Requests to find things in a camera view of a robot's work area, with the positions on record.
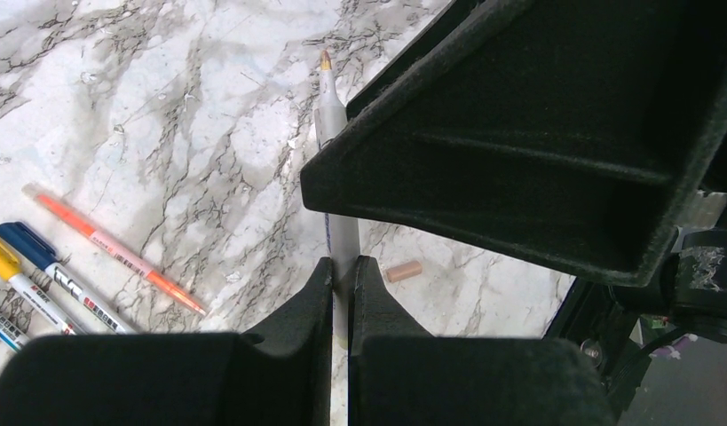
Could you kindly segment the clear white pen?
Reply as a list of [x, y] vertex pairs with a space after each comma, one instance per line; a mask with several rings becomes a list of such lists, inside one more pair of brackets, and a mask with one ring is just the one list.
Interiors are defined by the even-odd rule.
[[[320, 54], [320, 97], [314, 111], [317, 145], [326, 146], [346, 126], [345, 107], [338, 97], [332, 60], [327, 50]], [[351, 342], [353, 266], [360, 255], [359, 222], [338, 215], [325, 216], [328, 253], [333, 261], [333, 333], [347, 350]]]

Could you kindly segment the white whiteboard marker pen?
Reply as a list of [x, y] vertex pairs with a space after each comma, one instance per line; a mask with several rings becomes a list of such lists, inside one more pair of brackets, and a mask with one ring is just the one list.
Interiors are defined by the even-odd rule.
[[29, 337], [0, 312], [0, 340], [14, 351], [21, 351]]

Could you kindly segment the blue pen cap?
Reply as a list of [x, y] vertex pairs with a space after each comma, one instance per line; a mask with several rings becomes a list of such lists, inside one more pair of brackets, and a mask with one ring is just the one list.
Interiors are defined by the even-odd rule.
[[23, 222], [0, 224], [0, 238], [42, 271], [59, 261], [56, 250]]

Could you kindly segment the white blue tip marker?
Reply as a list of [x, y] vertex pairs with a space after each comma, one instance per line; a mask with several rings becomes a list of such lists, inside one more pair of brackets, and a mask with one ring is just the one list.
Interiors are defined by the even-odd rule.
[[94, 291], [91, 285], [74, 276], [60, 261], [43, 272], [116, 334], [138, 334], [137, 328], [123, 319], [103, 296]]

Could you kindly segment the thin white black pen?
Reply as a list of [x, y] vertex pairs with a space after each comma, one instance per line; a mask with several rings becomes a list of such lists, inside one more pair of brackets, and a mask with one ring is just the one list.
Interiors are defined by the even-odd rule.
[[86, 335], [86, 330], [72, 319], [23, 271], [6, 281], [21, 297], [38, 310], [62, 335]]

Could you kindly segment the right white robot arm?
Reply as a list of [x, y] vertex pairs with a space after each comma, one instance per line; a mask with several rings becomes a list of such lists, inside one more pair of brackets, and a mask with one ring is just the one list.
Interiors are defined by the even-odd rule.
[[671, 251], [717, 162], [727, 188], [727, 1], [455, 1], [347, 115], [304, 205], [575, 276], [552, 331], [612, 389], [636, 313], [727, 339]]

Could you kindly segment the beige pen cap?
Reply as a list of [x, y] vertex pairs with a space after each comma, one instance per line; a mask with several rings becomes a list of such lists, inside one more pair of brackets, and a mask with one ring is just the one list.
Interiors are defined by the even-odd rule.
[[413, 278], [420, 275], [423, 272], [423, 266], [418, 261], [409, 261], [404, 264], [399, 264], [388, 268], [385, 271], [385, 278], [390, 283], [395, 283], [403, 280]]

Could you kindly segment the orange pen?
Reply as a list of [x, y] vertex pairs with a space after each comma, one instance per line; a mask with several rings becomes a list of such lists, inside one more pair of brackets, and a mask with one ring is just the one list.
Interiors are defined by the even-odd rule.
[[112, 258], [148, 281], [189, 310], [205, 316], [207, 310], [201, 302], [190, 295], [176, 282], [169, 280], [139, 255], [133, 253], [111, 234], [94, 224], [89, 218], [67, 205], [60, 198], [50, 194], [38, 185], [27, 184], [22, 192], [38, 205], [47, 209], [56, 218], [83, 235], [87, 240], [103, 249]]

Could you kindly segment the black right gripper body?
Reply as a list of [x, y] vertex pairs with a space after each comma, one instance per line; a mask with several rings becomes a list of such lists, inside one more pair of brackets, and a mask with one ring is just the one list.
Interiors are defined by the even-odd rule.
[[306, 208], [642, 287], [727, 138], [727, 1], [483, 1], [379, 75]]

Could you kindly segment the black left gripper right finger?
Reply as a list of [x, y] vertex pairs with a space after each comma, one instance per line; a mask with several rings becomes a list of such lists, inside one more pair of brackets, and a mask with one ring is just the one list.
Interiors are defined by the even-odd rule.
[[352, 290], [351, 425], [613, 425], [589, 359], [558, 338], [436, 337], [361, 256]]

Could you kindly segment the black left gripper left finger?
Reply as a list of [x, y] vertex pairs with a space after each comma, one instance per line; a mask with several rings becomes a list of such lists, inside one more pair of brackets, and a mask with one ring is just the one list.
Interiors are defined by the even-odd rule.
[[0, 374], [0, 425], [327, 425], [332, 272], [243, 333], [37, 338]]

